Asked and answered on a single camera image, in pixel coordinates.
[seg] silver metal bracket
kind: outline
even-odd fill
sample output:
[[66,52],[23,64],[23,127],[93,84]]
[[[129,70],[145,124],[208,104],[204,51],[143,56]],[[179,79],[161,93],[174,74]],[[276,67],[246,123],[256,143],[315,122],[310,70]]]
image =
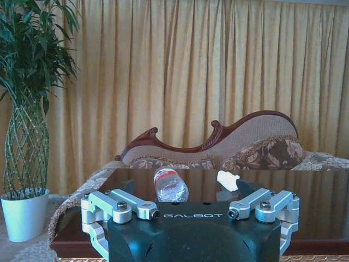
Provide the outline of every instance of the silver metal bracket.
[[282,190],[275,195],[261,188],[246,198],[229,204],[228,216],[232,219],[246,219],[255,209],[255,217],[261,223],[273,223],[281,220],[280,256],[289,247],[291,235],[298,231],[299,197]]
[[103,225],[112,218],[115,223],[125,224],[132,219],[132,211],[140,219],[157,219],[160,212],[154,202],[144,201],[121,189],[103,194],[92,192],[81,199],[82,231],[90,235],[92,246],[106,260],[109,259],[108,241]]

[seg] bottle label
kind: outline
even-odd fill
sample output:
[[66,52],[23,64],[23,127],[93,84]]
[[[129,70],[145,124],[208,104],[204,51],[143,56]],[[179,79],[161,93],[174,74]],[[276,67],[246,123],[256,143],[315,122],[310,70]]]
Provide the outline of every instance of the bottle label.
[[178,173],[172,169],[172,168],[160,168],[155,172],[154,175],[154,185],[157,184],[157,182],[163,178],[164,176],[168,175],[178,175]]

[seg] patterned pillow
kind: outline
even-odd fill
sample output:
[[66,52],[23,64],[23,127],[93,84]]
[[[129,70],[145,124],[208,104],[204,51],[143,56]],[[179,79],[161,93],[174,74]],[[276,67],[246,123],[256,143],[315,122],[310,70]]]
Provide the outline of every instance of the patterned pillow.
[[257,141],[223,161],[223,170],[292,169],[304,158],[299,140],[291,135]]
[[143,156],[129,163],[129,167],[135,169],[157,169],[165,166],[173,169],[214,169],[214,162],[212,157],[202,158],[197,161],[180,162],[159,157]]

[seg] green leaves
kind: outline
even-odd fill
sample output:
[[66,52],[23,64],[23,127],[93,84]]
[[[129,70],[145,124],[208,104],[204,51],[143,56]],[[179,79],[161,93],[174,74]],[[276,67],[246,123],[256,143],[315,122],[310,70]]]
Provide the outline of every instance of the green leaves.
[[49,107],[50,107],[49,99],[47,98],[47,94],[45,93],[45,95],[43,96],[43,109],[44,109],[45,115],[47,115],[47,112],[49,111]]
[[23,19],[24,23],[28,23],[32,18],[33,11],[30,11]]
[[7,93],[8,93],[7,90],[5,90],[5,92],[2,93],[2,95],[0,96],[0,102],[2,99],[4,99],[4,97],[6,96]]
[[[55,22],[57,10],[67,28]],[[16,104],[29,94],[41,96],[47,113],[51,87],[64,87],[66,77],[76,77],[70,50],[61,45],[79,29],[76,14],[71,0],[0,0],[0,85],[5,87],[0,100],[7,93]]]

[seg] glossy table top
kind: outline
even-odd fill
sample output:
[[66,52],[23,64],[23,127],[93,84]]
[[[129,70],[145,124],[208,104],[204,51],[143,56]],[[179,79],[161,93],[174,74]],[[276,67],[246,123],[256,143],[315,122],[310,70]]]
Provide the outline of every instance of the glossy table top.
[[[99,189],[104,192],[119,187],[125,181],[134,194],[154,201],[155,170],[118,169]],[[230,194],[217,182],[217,170],[178,170],[189,188],[191,202],[232,201],[238,192]],[[300,226],[293,234],[287,255],[349,254],[349,172],[249,170],[235,171],[240,179],[261,184],[276,193],[295,192],[300,198]],[[51,247],[59,257],[99,257],[81,231],[80,213],[59,232]]]

